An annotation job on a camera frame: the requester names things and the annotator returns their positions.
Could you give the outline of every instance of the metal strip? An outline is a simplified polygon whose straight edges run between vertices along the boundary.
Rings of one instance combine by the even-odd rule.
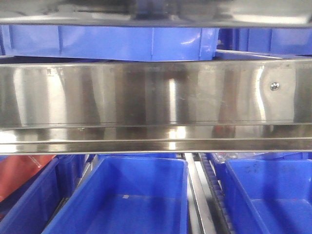
[[[0,153],[312,150],[312,59],[0,65]]]
[[[192,188],[189,180],[187,181],[187,200],[188,200],[188,234],[201,234],[197,211],[193,198]]]
[[[0,23],[311,27],[310,0],[5,0]]]
[[[215,225],[213,223],[206,197],[201,186],[193,155],[191,153],[185,153],[184,157],[188,162],[189,180],[202,233],[216,234]]]

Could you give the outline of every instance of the metal rack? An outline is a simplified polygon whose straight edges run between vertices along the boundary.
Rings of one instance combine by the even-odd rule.
[[[312,26],[310,0],[113,2],[2,1],[0,24]],[[217,58],[2,64],[0,154],[187,152],[190,232],[230,233],[191,153],[310,151],[312,59],[229,51]]]

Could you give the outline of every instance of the blue plastic bin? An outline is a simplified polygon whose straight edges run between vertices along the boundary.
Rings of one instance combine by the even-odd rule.
[[[59,190],[63,197],[70,197],[82,177],[85,155],[60,155],[56,168]]]
[[[129,157],[161,157],[161,158],[176,158],[176,153],[146,153],[146,154],[110,154],[110,155],[98,155],[103,156],[129,156]]]
[[[0,28],[0,56],[4,55],[4,49],[3,49],[3,40],[2,40],[2,30]]]
[[[2,160],[4,160],[5,158],[7,158],[8,156],[7,155],[0,155],[0,162],[2,161]]]
[[[274,152],[263,153],[254,156],[247,156],[244,159],[261,159],[261,160],[299,160],[299,159],[311,159],[312,155],[308,152]],[[215,176],[217,180],[223,181],[225,174],[225,162],[221,162],[212,154],[207,154],[207,159],[213,164]]]
[[[187,165],[103,157],[43,234],[186,234]]]
[[[230,45],[227,40],[229,38],[224,39],[222,44]],[[312,29],[233,29],[233,50],[312,55]]]
[[[225,205],[238,234],[312,233],[312,160],[227,160]]]
[[[40,234],[81,177],[82,156],[58,156],[0,203],[0,234]]]
[[[12,56],[131,61],[211,60],[216,28],[2,25],[2,53]]]

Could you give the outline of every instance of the blue bin bottom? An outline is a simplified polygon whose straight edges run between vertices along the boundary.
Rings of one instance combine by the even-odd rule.
[[[312,233],[312,204],[304,199],[252,200],[272,234]]]
[[[100,206],[87,234],[179,233],[181,202],[174,198],[111,196]]]

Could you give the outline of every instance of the screw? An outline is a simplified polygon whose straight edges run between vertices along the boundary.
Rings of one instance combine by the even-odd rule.
[[[270,89],[272,91],[276,91],[276,90],[278,90],[278,88],[279,88],[279,83],[277,83],[277,82],[272,83],[270,86]]]

